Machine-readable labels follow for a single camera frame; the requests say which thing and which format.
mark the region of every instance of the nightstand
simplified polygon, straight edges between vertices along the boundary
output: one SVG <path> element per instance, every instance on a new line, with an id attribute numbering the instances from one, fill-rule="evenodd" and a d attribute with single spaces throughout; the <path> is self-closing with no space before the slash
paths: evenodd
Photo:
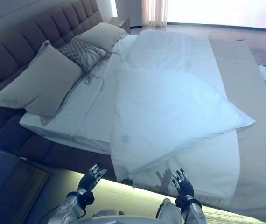
<path id="1" fill-rule="evenodd" d="M 128 34 L 131 33 L 129 17 L 112 17 L 107 23 L 124 29 Z"/>

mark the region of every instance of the white bed sheet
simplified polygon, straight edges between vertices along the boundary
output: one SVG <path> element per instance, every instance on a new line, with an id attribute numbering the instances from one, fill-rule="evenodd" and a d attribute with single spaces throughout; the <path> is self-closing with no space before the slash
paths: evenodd
<path id="1" fill-rule="evenodd" d="M 20 125 L 56 143 L 110 154 L 114 114 L 115 70 L 122 63 L 137 35 L 128 35 L 113 47 L 108 62 L 92 71 L 90 85 L 80 81 L 63 104 L 63 109 L 46 126 L 37 115 L 25 113 Z"/>

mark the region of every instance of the cable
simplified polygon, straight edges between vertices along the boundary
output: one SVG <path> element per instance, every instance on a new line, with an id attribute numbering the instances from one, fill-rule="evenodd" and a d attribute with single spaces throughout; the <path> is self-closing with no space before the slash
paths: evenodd
<path id="1" fill-rule="evenodd" d="M 83 211 L 84 211 L 84 214 L 83 214 L 82 216 L 80 216 L 78 219 L 80 219 L 80 218 L 82 218 L 83 216 L 86 215 L 86 210 L 84 209 Z"/>
<path id="2" fill-rule="evenodd" d="M 189 215 L 189 211 L 190 211 L 190 207 L 188 208 L 188 211 L 186 213 L 186 217 L 185 217 L 185 224 L 187 224 L 187 220 L 188 220 L 188 215 Z"/>
<path id="3" fill-rule="evenodd" d="M 53 212 L 55 209 L 57 209 L 59 207 L 59 205 L 58 206 L 56 206 L 55 208 L 53 208 L 53 209 L 51 209 L 49 212 L 47 212 L 45 215 L 43 215 L 41 218 L 40 218 L 40 220 L 39 220 L 39 224 L 41 224 L 42 223 L 42 220 L 43 220 L 43 218 L 45 218 L 47 215 L 49 215 L 51 212 Z"/>

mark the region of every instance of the white pillowcase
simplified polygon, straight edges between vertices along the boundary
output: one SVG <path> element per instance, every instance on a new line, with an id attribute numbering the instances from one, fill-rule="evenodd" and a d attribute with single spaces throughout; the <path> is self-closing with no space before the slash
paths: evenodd
<path id="1" fill-rule="evenodd" d="M 110 143 L 117 179 L 254 122 L 190 73 L 120 68 Z"/>
<path id="2" fill-rule="evenodd" d="M 109 23 L 101 22 L 92 27 L 90 30 L 75 36 L 74 38 L 85 41 L 97 48 L 110 51 L 117 41 L 126 37 L 127 35 L 127 32 L 122 28 Z"/>

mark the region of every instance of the bed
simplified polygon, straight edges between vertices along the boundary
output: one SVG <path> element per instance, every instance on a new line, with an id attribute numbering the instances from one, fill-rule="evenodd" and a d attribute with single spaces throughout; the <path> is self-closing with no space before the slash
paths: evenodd
<path id="1" fill-rule="evenodd" d="M 59 48 L 100 22 L 102 19 L 95 0 L 80 0 L 59 5 L 0 35 L 0 90 L 28 67 L 44 41 L 50 40 L 55 48 Z M 114 113 L 112 102 L 115 99 L 111 89 L 115 85 L 115 77 L 109 75 L 115 73 L 125 61 L 136 38 L 127 36 L 114 46 L 113 50 L 118 54 L 112 54 L 108 61 L 94 71 L 94 75 L 103 76 L 102 79 L 94 77 L 88 87 L 82 83 L 82 88 L 77 85 L 70 93 L 77 97 L 77 100 L 87 102 L 82 108 L 85 111 L 84 127 L 77 126 L 77 130 L 71 130 L 73 134 L 62 136 L 59 132 L 61 127 L 56 126 L 57 124 L 75 126 L 79 123 L 77 119 L 68 123 L 70 119 L 66 119 L 66 110 L 62 110 L 54 118 L 60 120 L 59 122 L 52 120 L 43 127 L 34 125 L 37 123 L 37 117 L 25 114 L 24 109 L 0 107 L 0 149 L 20 157 L 83 173 L 93 163 L 101 162 L 109 169 L 106 177 L 116 180 L 109 156 L 113 123 L 111 115 Z M 234 166 L 234 173 L 239 175 L 234 180 L 236 186 L 230 189 L 234 192 L 230 202 L 208 204 L 266 221 L 266 85 L 260 78 L 250 51 L 241 42 L 217 39 L 210 39 L 208 42 L 227 98 L 257 121 L 254 125 L 235 132 L 238 151 L 234 153 L 234 161 L 239 162 L 240 170 L 238 164 Z M 223 87 L 220 86 L 218 90 L 223 91 Z M 78 104 L 74 97 L 71 99 L 73 102 L 71 100 L 65 103 L 65 108 L 74 108 Z M 99 113 L 103 110 L 106 112 L 105 116 Z M 138 177 L 153 177 L 157 167 L 159 166 L 147 169 L 146 173 L 141 171 Z M 142 185 L 137 179 L 133 179 L 133 183 L 139 187 L 163 192 L 163 189 Z"/>

